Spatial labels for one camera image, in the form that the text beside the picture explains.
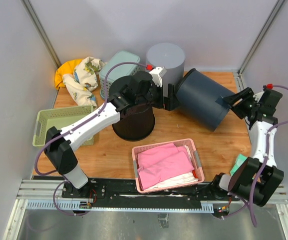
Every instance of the green sponge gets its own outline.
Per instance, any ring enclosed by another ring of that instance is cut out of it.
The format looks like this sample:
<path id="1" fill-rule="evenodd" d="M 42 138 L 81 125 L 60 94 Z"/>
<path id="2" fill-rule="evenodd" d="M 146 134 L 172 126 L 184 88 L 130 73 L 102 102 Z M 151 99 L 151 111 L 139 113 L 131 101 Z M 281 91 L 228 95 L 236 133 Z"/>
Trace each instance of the green sponge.
<path id="1" fill-rule="evenodd" d="M 230 175 L 234 175 L 234 173 L 237 171 L 237 169 L 244 163 L 244 161 L 246 161 L 247 157 L 239 154 L 236 161 L 235 161 L 235 165 L 233 166 L 233 168 L 230 171 Z"/>

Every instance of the red connector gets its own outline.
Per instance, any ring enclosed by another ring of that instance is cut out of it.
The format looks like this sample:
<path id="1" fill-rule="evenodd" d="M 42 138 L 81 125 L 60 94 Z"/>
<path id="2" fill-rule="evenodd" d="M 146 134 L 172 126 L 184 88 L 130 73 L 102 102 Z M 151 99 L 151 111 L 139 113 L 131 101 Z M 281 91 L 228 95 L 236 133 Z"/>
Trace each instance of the red connector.
<path id="1" fill-rule="evenodd" d="M 149 70 L 149 71 L 151 71 L 151 70 L 153 69 L 153 66 L 147 65 L 147 66 L 146 66 L 146 69 Z"/>
<path id="2" fill-rule="evenodd" d="M 273 85 L 272 83 L 267 84 L 267 88 L 268 88 L 268 89 L 273 89 L 273 88 L 274 88 L 274 85 Z"/>

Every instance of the pink basket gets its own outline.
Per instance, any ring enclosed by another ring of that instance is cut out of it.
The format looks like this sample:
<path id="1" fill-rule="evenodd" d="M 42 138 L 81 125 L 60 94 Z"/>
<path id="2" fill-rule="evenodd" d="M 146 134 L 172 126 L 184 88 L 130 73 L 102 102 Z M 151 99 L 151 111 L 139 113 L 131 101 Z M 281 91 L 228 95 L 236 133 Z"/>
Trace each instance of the pink basket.
<path id="1" fill-rule="evenodd" d="M 137 156 L 139 153 L 146 151 L 148 149 L 152 149 L 161 145 L 165 145 L 165 144 L 169 144 L 169 143 L 173 143 L 176 147 L 180 147 L 180 146 L 187 146 L 189 148 L 189 152 L 190 155 L 192 156 L 192 164 L 195 168 L 195 173 L 196 176 L 198 178 L 197 182 L 194 183 L 185 183 L 185 184 L 178 184 L 175 186 L 171 186 L 171 187 L 160 187 L 160 188 L 154 188 L 154 189 L 147 189 L 147 190 L 142 190 L 141 186 L 140 186 L 140 182 L 138 179 L 138 159 Z M 144 194 L 144 193 L 150 193 L 150 192 L 157 192 L 157 191 L 161 191 L 161 190 L 166 190 L 166 189 L 173 189 L 173 188 L 178 188 L 178 187 L 184 187 L 184 186 L 190 186 L 190 185 L 195 185 L 198 183 L 202 183 L 205 180 L 205 176 L 204 176 L 204 172 L 202 169 L 202 166 L 200 164 L 200 160 L 194 145 L 194 142 L 192 139 L 182 139 L 182 140 L 177 140 L 177 141 L 168 141 L 168 142 L 162 142 L 162 143 L 156 143 L 156 144 L 150 144 L 150 145 L 144 145 L 144 146 L 136 146 L 132 149 L 132 155 L 133 155 L 133 164 L 134 164 L 134 172 L 135 172 L 135 180 L 136 180 L 136 187 L 137 190 Z"/>

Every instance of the light green plastic basket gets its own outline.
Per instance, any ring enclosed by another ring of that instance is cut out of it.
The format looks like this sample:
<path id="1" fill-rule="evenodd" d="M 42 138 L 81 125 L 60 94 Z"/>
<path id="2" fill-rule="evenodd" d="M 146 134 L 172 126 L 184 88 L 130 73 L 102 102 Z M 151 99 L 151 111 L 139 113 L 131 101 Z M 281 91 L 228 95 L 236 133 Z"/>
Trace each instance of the light green plastic basket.
<path id="1" fill-rule="evenodd" d="M 33 146 L 42 147 L 45 145 L 46 132 L 52 126 L 55 126 L 57 129 L 61 129 L 82 119 L 86 115 L 90 114 L 93 110 L 93 106 L 87 105 L 78 107 L 63 107 L 59 109 L 53 108 L 39 111 L 34 130 Z M 84 142 L 82 146 L 93 144 L 94 139 L 91 137 L 89 140 Z"/>

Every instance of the yellow cloth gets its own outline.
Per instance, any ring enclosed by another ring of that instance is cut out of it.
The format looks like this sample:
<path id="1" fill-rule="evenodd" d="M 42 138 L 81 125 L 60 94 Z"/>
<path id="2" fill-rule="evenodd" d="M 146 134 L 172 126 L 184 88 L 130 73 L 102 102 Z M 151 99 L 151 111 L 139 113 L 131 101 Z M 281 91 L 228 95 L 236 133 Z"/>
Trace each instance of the yellow cloth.
<path id="1" fill-rule="evenodd" d="M 55 73 L 55 88 L 58 90 L 61 86 L 65 87 L 63 83 L 64 74 L 73 74 L 74 68 L 80 64 L 83 59 L 75 59 L 65 62 L 62 66 L 57 69 Z"/>

